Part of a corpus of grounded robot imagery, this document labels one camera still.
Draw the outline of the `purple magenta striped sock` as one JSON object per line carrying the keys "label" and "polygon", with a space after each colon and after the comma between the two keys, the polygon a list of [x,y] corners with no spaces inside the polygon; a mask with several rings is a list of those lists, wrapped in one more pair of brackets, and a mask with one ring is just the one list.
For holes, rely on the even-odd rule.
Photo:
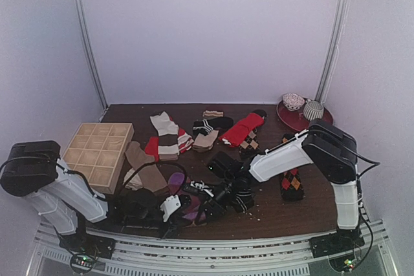
{"label": "purple magenta striped sock", "polygon": [[184,173],[173,173],[168,189],[171,195],[160,206],[164,222],[199,226],[213,220],[213,186],[191,181]]}

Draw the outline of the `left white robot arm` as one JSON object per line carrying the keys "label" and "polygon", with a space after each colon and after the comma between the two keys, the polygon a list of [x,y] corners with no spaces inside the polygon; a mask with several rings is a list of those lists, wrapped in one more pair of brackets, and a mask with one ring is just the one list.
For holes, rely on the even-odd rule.
{"label": "left white robot arm", "polygon": [[188,197],[160,202],[150,190],[126,187],[114,195],[100,193],[83,173],[69,168],[53,140],[14,144],[1,165],[1,187],[28,201],[80,253],[93,247],[93,238],[84,232],[87,223],[109,231],[158,229],[161,237],[191,224],[183,212]]}

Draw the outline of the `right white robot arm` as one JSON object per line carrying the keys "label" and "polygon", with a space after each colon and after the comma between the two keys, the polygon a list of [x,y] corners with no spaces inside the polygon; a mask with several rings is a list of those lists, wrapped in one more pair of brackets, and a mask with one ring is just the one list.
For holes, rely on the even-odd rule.
{"label": "right white robot arm", "polygon": [[331,244],[345,251],[356,241],[362,197],[357,173],[356,140],[339,128],[313,120],[309,127],[286,142],[237,161],[217,153],[207,168],[219,178],[244,178],[266,182],[291,169],[313,164],[332,185],[337,211],[337,228]]}

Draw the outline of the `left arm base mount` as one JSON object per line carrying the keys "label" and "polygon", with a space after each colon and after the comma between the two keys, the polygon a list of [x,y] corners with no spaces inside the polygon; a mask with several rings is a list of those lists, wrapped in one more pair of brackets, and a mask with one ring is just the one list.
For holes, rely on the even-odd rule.
{"label": "left arm base mount", "polygon": [[78,224],[71,235],[62,235],[55,229],[59,246],[69,252],[69,266],[75,274],[85,275],[99,264],[99,259],[111,259],[116,245],[115,239],[91,235],[84,223]]}

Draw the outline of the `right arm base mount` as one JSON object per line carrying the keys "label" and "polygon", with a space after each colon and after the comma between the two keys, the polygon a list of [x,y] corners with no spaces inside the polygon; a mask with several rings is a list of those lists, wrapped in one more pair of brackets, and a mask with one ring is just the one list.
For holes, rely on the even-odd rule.
{"label": "right arm base mount", "polygon": [[328,257],[334,271],[345,273],[356,268],[365,240],[360,229],[337,229],[335,233],[311,238],[309,244],[314,258]]}

